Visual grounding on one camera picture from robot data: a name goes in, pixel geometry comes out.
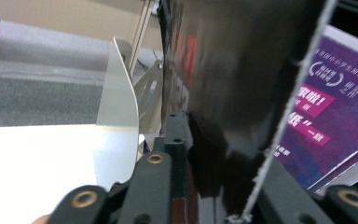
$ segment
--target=gray surface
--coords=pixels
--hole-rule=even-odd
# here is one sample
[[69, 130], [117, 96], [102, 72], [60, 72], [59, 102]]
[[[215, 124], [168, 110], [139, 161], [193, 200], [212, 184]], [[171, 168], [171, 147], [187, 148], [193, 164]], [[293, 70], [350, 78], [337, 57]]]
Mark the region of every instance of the gray surface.
[[0, 126], [95, 123], [102, 89], [0, 78]]
[[[0, 21], [0, 126], [95, 123], [109, 50], [108, 41]], [[144, 72], [138, 65], [133, 81]]]

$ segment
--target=black plastic part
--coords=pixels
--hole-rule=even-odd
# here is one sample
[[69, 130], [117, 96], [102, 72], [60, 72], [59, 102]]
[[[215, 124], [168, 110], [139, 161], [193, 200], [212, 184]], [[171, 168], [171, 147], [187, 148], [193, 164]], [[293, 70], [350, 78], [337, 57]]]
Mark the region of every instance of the black plastic part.
[[107, 220], [106, 191], [98, 186], [83, 186], [67, 194], [51, 215], [48, 224], [97, 224]]
[[187, 130], [188, 124], [185, 112], [176, 112], [169, 115], [164, 138], [164, 151], [174, 158], [172, 161], [173, 198], [187, 197]]
[[118, 224], [165, 224], [171, 221], [170, 155], [144, 154], [131, 178]]
[[106, 212], [110, 214], [109, 223], [115, 224], [120, 216], [121, 206], [126, 199], [127, 191], [129, 189], [130, 182], [124, 184], [115, 184], [109, 191], [109, 200], [106, 205]]
[[200, 223], [241, 215], [325, 2], [162, 1], [162, 125], [185, 110], [202, 134], [191, 153]]
[[331, 24], [358, 37], [358, 4], [353, 3], [358, 3], [358, 1], [341, 1], [334, 13]]
[[324, 211], [336, 223], [358, 224], [358, 188], [330, 187], [323, 200]]
[[257, 205], [266, 223], [334, 223], [275, 160], [261, 189]]
[[157, 137], [155, 138], [155, 144], [153, 147], [153, 151], [164, 151], [164, 138], [163, 137]]

